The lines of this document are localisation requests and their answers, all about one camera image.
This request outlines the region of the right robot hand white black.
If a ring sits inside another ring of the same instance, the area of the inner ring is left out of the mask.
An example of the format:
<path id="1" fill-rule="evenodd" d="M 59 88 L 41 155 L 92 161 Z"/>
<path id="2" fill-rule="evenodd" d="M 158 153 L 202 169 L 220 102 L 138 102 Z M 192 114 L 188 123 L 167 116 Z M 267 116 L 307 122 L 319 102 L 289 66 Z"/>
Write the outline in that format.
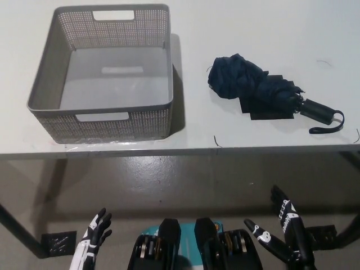
<path id="1" fill-rule="evenodd" d="M 271 188 L 271 201 L 280 221 L 284 241 L 251 219 L 245 219 L 245 225 L 262 247 L 284 262 L 287 269 L 316 269 L 311 240 L 294 204 L 276 185 Z"/>

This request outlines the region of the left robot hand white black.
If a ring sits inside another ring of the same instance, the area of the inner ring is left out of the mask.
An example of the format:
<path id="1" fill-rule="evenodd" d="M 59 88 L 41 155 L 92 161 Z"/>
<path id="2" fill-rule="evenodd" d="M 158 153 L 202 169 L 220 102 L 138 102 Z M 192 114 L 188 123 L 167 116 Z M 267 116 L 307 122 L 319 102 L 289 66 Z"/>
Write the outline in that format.
<path id="1" fill-rule="evenodd" d="M 102 208 L 88 225 L 82 239 L 77 244 L 70 270 L 93 270 L 97 255 L 105 240 L 112 234 L 109 229 L 112 214 Z"/>

